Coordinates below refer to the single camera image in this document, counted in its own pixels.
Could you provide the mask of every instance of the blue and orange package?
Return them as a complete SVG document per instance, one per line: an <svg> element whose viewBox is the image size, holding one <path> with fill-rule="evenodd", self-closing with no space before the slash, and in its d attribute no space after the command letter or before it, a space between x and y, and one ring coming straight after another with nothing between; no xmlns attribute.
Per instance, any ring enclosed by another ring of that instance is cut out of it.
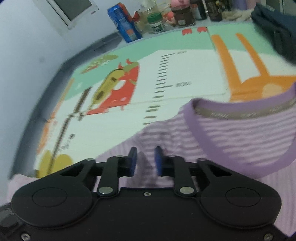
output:
<svg viewBox="0 0 296 241"><path fill-rule="evenodd" d="M136 29L133 19L124 4L118 3L109 8L108 16L127 43L142 38L141 33Z"/></svg>

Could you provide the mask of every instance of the window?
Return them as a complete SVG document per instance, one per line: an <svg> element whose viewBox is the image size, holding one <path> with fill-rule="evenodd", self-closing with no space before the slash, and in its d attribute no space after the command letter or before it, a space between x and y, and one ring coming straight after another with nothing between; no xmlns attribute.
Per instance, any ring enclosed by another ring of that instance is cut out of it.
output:
<svg viewBox="0 0 296 241"><path fill-rule="evenodd" d="M68 28L75 25L77 19L98 8L92 0L47 0Z"/></svg>

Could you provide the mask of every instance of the orange giraffe print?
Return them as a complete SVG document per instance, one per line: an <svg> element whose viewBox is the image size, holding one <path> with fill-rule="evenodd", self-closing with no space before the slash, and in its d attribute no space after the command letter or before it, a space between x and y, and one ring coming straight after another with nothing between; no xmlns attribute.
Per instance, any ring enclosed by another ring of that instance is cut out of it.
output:
<svg viewBox="0 0 296 241"><path fill-rule="evenodd" d="M42 131L42 136L41 136L41 139L40 139L40 142L39 142L39 145L38 145L38 148L37 148L37 154L39 154L43 148L45 147L45 145L47 144L47 141L48 141L48 138L49 138L49 130L50 130L50 126L53 124L55 125L55 116L57 114L57 111L59 110L59 108L61 107L61 104L63 103L65 97L66 97L66 94L68 93L71 85L73 84L74 82L74 78L71 78L69 83L67 84L61 98L59 99L59 102L56 104L50 118L46 121L45 125L44 125L44 128L43 128L43 131Z"/></svg>
<svg viewBox="0 0 296 241"><path fill-rule="evenodd" d="M221 58L229 82L230 101L251 101L268 98L281 94L291 87L296 81L296 75L270 75L263 61L248 40L240 33L237 33L236 36L251 56L260 76L249 78L241 83L238 71L225 43L219 35L212 35L212 41Z"/></svg>

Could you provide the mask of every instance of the purple collar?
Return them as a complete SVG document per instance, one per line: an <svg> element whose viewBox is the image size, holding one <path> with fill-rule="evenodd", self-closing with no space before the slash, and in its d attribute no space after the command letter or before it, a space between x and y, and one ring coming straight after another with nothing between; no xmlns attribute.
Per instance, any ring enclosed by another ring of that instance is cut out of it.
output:
<svg viewBox="0 0 296 241"><path fill-rule="evenodd" d="M239 172L248 177L258 179L290 165L296 158L296 141L293 141L287 152L270 166L252 167L246 164L239 164L235 159L224 153L223 149L217 147L207 136L207 133L203 130L203 127L200 124L200 119L205 117L197 115L195 113L194 106L196 106L198 102L198 106L213 111L225 113L235 111L249 112L280 105L291 100L295 96L296 83L293 84L288 91L280 95L244 103L218 103L205 99L192 99L190 102L184 105L184 116L190 131L209 159L235 172Z"/></svg>

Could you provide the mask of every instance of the striped shirt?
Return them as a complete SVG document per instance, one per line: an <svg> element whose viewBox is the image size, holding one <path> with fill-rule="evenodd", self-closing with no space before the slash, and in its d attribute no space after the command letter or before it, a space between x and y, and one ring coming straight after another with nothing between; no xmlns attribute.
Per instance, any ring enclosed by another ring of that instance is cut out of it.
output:
<svg viewBox="0 0 296 241"><path fill-rule="evenodd" d="M197 158L210 159L274 188L282 200L275 226L291 236L296 231L296 105L277 110L296 98L295 90L292 86L281 95L246 103L193 99L175 117L149 124L98 156L96 161L106 161L110 156L126 156L135 146L138 150L135 175L120 178L119 185L156 188L173 187L172 178L157 176L156 146L161 146L165 155L182 156L187 162L195 162ZM206 117L197 113L199 108L222 116L239 113L246 118ZM262 110L271 110L271 114L254 117L254 113Z"/></svg>

